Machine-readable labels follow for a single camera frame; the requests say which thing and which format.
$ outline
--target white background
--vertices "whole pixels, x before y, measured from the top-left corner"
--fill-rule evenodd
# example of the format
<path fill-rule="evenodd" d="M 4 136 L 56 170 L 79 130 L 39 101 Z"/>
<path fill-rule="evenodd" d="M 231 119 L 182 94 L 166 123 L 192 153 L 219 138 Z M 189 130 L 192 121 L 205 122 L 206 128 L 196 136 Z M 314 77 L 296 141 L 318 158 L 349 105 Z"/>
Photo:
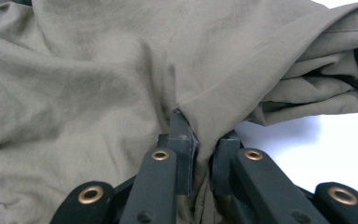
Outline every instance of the white background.
<path fill-rule="evenodd" d="M 358 1 L 317 0 L 327 7 Z M 358 190 L 358 114 L 314 116 L 269 127 L 236 128 L 246 147 L 266 151 L 298 186 L 314 192 L 323 182 Z"/>

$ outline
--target fabric fold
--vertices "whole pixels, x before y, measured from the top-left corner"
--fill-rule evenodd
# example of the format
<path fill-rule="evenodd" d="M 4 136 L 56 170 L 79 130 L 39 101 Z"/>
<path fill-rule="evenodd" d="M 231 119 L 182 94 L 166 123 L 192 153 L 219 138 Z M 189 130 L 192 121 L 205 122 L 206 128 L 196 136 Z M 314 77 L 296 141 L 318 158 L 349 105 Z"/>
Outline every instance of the fabric fold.
<path fill-rule="evenodd" d="M 176 107 L 200 140 L 178 223 L 225 222 L 208 171 L 221 136 L 242 120 L 358 113 L 358 4 L 0 0 L 7 223 L 49 223 L 78 185 L 135 175 Z"/>

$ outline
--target garment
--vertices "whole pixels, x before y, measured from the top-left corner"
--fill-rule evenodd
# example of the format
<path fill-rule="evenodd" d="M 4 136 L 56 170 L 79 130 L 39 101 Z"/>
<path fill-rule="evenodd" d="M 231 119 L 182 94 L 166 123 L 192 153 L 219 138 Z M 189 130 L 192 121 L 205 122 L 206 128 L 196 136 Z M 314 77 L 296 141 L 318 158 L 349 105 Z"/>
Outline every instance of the garment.
<path fill-rule="evenodd" d="M 48 223 L 76 186 L 117 186 L 179 107 L 200 141 L 178 223 L 225 222 L 208 160 L 242 120 L 358 112 L 358 4 L 0 0 L 0 204 Z"/>

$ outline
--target black plastic part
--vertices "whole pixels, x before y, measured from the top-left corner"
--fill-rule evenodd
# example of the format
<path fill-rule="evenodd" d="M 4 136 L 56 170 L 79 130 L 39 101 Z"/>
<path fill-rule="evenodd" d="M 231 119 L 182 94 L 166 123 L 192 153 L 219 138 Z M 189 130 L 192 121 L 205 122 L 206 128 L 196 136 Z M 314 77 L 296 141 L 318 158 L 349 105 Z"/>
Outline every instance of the black plastic part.
<path fill-rule="evenodd" d="M 179 109 L 171 113 L 170 134 L 167 147 L 178 158 L 176 190 L 181 195 L 191 195 L 193 188 L 193 161 L 197 156 L 198 141 L 187 119 Z"/>
<path fill-rule="evenodd" d="M 345 191 L 341 194 L 337 193 L 337 195 L 329 193 L 329 190 L 333 188 L 346 190 L 355 197 L 357 203 L 347 203 L 351 197 L 348 197 Z M 355 189 L 334 182 L 323 183 L 317 186 L 313 201 L 331 223 L 358 224 L 358 191 Z"/>
<path fill-rule="evenodd" d="M 216 145 L 213 153 L 212 164 L 212 191 L 216 196 L 230 195 L 231 187 L 228 181 L 230 174 L 230 163 L 237 155 L 241 147 L 241 140 L 232 131 L 222 137 Z"/>
<path fill-rule="evenodd" d="M 155 160 L 153 153 L 168 153 L 165 160 Z M 147 152 L 136 176 L 120 224 L 175 223 L 176 154 L 167 148 Z"/>
<path fill-rule="evenodd" d="M 13 2 L 31 7 L 32 0 L 13 0 Z"/>
<path fill-rule="evenodd" d="M 79 194 L 86 188 L 99 186 L 103 189 L 103 196 L 95 203 L 83 204 L 78 200 Z M 110 209 L 114 190 L 112 186 L 104 182 L 91 181 L 74 189 L 57 210 L 51 220 L 51 224 L 79 223 L 112 223 L 116 215 Z"/>
<path fill-rule="evenodd" d="M 262 159 L 248 159 L 247 150 L 261 154 Z M 267 153 L 240 149 L 234 168 L 260 223 L 328 223 Z"/>

